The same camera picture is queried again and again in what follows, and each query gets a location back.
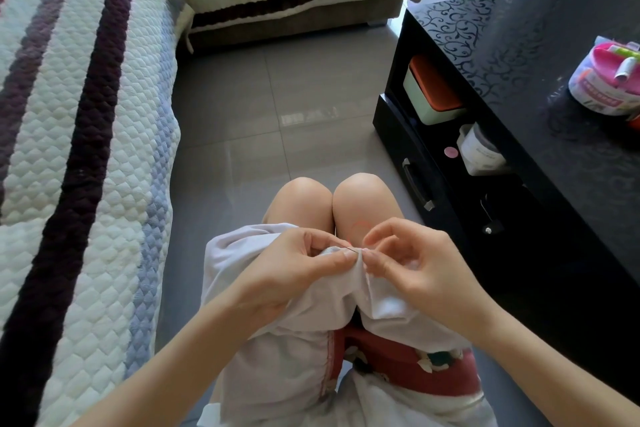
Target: person's left hand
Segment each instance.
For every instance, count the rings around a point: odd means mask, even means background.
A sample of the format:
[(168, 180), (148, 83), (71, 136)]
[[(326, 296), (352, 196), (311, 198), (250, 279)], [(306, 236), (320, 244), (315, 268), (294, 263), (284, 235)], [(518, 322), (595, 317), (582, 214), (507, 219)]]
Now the person's left hand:
[(336, 245), (348, 247), (349, 243), (320, 230), (284, 231), (229, 286), (234, 306), (253, 310), (258, 328), (273, 322), (291, 299), (320, 277), (354, 266), (358, 254), (351, 250), (318, 255)]

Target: pink container lid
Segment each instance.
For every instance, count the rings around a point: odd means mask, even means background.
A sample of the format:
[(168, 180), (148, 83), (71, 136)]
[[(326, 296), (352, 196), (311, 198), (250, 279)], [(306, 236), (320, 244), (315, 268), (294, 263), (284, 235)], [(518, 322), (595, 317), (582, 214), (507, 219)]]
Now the pink container lid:
[(640, 64), (636, 66), (629, 79), (624, 83), (616, 81), (616, 72), (625, 57), (608, 51), (612, 46), (623, 46), (617, 42), (603, 42), (594, 47), (591, 54), (593, 68), (608, 85), (620, 90), (640, 95)]

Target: glossy black tabletop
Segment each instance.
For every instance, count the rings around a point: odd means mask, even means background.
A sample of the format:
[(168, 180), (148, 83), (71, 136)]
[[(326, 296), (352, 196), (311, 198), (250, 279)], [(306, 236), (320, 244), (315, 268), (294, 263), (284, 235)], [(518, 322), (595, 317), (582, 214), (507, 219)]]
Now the glossy black tabletop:
[(475, 90), (479, 122), (534, 194), (559, 213), (570, 206), (567, 227), (588, 227), (584, 239), (640, 283), (640, 133), (566, 87), (597, 35), (640, 42), (640, 0), (449, 0), (409, 12)]

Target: white garment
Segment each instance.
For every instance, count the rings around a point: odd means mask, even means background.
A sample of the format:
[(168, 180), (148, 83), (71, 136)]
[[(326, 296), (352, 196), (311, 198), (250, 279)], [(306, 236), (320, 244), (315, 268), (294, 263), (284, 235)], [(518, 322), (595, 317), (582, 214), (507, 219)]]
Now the white garment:
[[(224, 291), (288, 228), (294, 225), (252, 225), (212, 239), (205, 251), (202, 304)], [(405, 303), (386, 280), (367, 275), (360, 255), (353, 269), (316, 281), (244, 344), (218, 378), (220, 404), (205, 407), (198, 425), (496, 425), (482, 392), (428, 395), (352, 370), (336, 393), (327, 384), (328, 373), (342, 358), (333, 358), (331, 331), (346, 326), (356, 306), (364, 328), (380, 337), (428, 353), (469, 346)]]

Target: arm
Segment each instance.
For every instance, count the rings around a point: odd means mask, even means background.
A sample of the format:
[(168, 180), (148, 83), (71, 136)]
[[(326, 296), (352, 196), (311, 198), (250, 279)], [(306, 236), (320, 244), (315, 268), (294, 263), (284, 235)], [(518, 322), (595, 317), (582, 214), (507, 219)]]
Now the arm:
[[(500, 308), (449, 236), (392, 218), (364, 238), (367, 271), (489, 353), (556, 427), (630, 427), (640, 407), (574, 365)], [(402, 264), (418, 261), (419, 269)]]
[(276, 319), (289, 300), (320, 277), (353, 267), (354, 252), (313, 256), (332, 245), (348, 243), (319, 230), (281, 234), (154, 358), (72, 427), (178, 425), (236, 351)]

